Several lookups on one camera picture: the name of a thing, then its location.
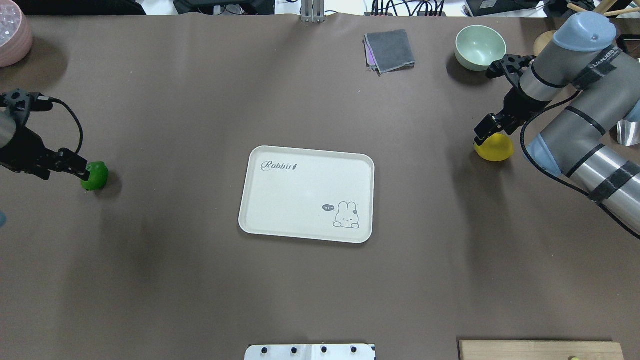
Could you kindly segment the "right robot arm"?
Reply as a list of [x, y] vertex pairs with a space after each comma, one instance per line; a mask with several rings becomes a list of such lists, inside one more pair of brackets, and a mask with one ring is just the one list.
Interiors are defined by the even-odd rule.
[[525, 158], [582, 194], [639, 237], [639, 165], [604, 143], [617, 124], [639, 121], [639, 62], [615, 44], [603, 14], [575, 13], [537, 56], [506, 54], [486, 76], [511, 85], [503, 109], [475, 127], [474, 144], [517, 130]]

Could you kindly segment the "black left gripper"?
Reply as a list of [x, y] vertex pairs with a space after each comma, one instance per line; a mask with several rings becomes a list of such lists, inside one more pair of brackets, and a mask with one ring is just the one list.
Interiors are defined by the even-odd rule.
[[42, 138], [26, 127], [1, 126], [0, 163], [13, 173], [32, 174], [45, 181], [52, 172], [71, 174], [83, 182], [90, 178], [85, 158], [68, 148], [57, 153], [49, 150]]

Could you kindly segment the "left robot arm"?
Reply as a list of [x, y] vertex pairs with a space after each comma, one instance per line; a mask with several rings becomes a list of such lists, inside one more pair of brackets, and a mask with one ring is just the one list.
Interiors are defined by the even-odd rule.
[[68, 148], [46, 148], [38, 134], [6, 112], [1, 114], [0, 135], [0, 164], [13, 173], [32, 174], [45, 181], [52, 172], [71, 174], [82, 181], [90, 179], [85, 158]]

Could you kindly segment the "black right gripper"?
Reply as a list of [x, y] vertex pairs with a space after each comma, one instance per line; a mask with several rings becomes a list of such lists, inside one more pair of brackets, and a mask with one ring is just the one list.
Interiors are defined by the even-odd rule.
[[510, 89], [503, 99], [503, 109], [498, 114], [490, 112], [475, 126], [474, 142], [486, 142], [496, 133], [514, 134], [549, 104], [550, 101], [531, 98], [521, 89]]

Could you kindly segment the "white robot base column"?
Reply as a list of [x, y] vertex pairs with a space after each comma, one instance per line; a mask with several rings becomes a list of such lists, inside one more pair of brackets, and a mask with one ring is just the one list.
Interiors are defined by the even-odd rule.
[[245, 360], [376, 360], [374, 344], [254, 344], [247, 347]]

